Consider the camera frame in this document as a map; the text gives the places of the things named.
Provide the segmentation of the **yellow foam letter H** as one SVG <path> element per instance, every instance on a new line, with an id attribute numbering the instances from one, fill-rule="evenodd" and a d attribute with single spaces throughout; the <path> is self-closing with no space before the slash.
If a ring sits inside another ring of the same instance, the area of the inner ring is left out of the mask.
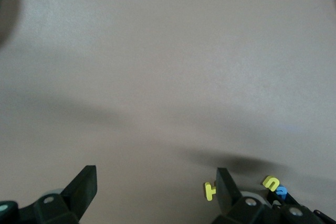
<path id="1" fill-rule="evenodd" d="M 216 186 L 215 184 L 211 184 L 210 182 L 205 182 L 204 183 L 204 193 L 205 193 L 205 198 L 207 201 L 212 201 L 214 198 L 214 195 L 216 195 Z"/>

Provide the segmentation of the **blue lowercase letter a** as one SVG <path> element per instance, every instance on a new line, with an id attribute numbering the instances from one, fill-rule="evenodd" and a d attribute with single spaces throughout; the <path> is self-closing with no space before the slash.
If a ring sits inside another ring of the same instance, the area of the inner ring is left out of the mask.
<path id="1" fill-rule="evenodd" d="M 276 189 L 276 194 L 277 194 L 279 197 L 281 197 L 282 200 L 285 200 L 285 199 L 286 199 L 286 197 L 287 197 L 287 193 L 288 193 L 288 191 L 287 191 L 286 187 L 283 186 L 283 185 L 279 185 L 279 186 L 277 187 L 277 189 Z"/>

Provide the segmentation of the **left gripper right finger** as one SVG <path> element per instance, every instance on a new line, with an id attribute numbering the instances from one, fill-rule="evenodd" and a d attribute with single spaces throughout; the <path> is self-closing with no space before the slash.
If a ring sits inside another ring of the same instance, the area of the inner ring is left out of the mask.
<path id="1" fill-rule="evenodd" d="M 216 171 L 216 198 L 221 210 L 211 224 L 281 224 L 266 192 L 241 191 L 226 168 Z"/>

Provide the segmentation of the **yellow lowercase letter u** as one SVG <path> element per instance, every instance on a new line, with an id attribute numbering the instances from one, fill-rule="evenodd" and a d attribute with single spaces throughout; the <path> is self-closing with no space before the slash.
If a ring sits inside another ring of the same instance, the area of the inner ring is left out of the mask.
<path id="1" fill-rule="evenodd" d="M 263 180 L 262 185 L 270 191 L 276 191 L 280 185 L 280 181 L 278 178 L 269 175 Z"/>

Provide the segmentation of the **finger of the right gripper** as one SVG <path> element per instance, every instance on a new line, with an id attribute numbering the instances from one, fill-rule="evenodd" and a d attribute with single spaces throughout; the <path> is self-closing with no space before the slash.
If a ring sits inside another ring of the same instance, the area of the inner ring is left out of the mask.
<path id="1" fill-rule="evenodd" d="M 268 191 L 267 201 L 270 203 L 271 207 L 281 207 L 282 205 L 282 198 L 276 194 L 275 191 Z"/>
<path id="2" fill-rule="evenodd" d="M 292 197 L 290 193 L 286 194 L 285 203 L 288 205 L 300 206 L 300 204 Z"/>

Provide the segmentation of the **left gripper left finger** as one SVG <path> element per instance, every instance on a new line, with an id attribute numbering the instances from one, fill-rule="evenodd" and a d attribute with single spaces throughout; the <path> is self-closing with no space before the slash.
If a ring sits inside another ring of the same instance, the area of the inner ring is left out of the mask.
<path id="1" fill-rule="evenodd" d="M 60 192 L 41 196 L 18 211 L 18 224 L 79 224 L 97 194 L 97 168 L 85 166 Z"/>

